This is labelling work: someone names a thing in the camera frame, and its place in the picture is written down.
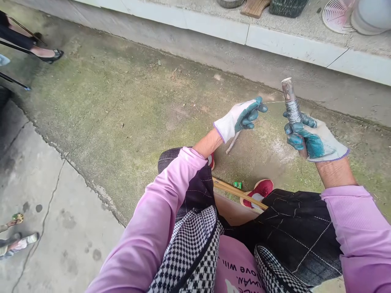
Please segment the red shoe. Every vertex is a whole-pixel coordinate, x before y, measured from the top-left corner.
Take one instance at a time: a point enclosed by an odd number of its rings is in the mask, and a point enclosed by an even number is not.
[[[208,157],[208,166],[210,166],[212,168],[212,170],[215,168],[215,152],[213,152]]]
[[[253,191],[250,191],[247,195],[249,197],[252,197],[253,199],[262,201],[273,191],[273,187],[274,187],[273,181],[271,181],[270,179],[262,179],[256,183]],[[248,208],[254,208],[255,206],[255,205],[253,206],[251,202],[243,198],[240,198],[240,203]]]

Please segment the white container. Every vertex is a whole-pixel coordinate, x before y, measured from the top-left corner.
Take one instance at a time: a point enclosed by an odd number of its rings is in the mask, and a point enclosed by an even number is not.
[[[378,35],[391,29],[391,1],[358,0],[351,24],[363,35]]]

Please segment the checkered fabric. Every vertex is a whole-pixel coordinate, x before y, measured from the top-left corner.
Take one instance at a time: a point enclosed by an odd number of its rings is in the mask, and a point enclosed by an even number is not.
[[[288,273],[267,248],[257,245],[254,257],[257,261],[262,282],[268,293],[311,292],[299,279]]]
[[[216,208],[190,211],[180,222],[148,292],[213,290],[219,238]]]
[[[159,173],[179,151],[162,153]],[[268,292],[309,292],[342,274],[342,252],[318,193],[275,189],[263,203],[269,208],[258,218],[231,227],[215,208],[211,168],[201,168],[189,182],[162,265],[148,291],[213,291],[221,234],[254,251]]]
[[[224,234],[249,251],[256,245],[268,248],[286,271],[308,286],[342,275],[340,244],[318,193],[274,189],[262,203],[269,206],[265,212]]]

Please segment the white glove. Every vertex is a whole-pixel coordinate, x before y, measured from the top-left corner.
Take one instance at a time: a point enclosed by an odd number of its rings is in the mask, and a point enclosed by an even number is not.
[[[253,129],[254,121],[258,118],[258,111],[265,113],[268,108],[262,104],[262,98],[257,97],[248,102],[239,103],[219,120],[213,123],[224,143],[235,136],[242,129]]]
[[[303,123],[285,125],[288,144],[296,150],[303,149],[303,139],[308,151],[308,161],[327,162],[342,159],[349,153],[349,149],[337,141],[323,121],[303,114]]]

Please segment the green moss on concrete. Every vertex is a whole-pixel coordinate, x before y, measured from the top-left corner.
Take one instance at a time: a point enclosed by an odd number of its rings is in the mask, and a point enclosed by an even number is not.
[[[123,222],[157,175],[163,151],[194,145],[235,103],[258,95],[265,102],[283,99],[280,92],[244,78],[29,13],[42,17],[48,31],[62,28],[66,55],[52,66],[22,67],[26,58],[33,63],[36,59],[10,52],[17,65],[14,74],[29,77],[33,89],[19,92],[17,102],[89,182],[106,190]],[[214,176],[230,184],[241,181],[244,191],[270,178],[276,188],[321,192],[314,164],[286,144],[284,103],[268,106],[255,129],[241,133],[229,155],[228,145],[216,151]],[[381,199],[381,210],[391,214],[391,167],[384,159],[390,155],[390,132],[305,101],[301,106],[352,148],[358,181]]]

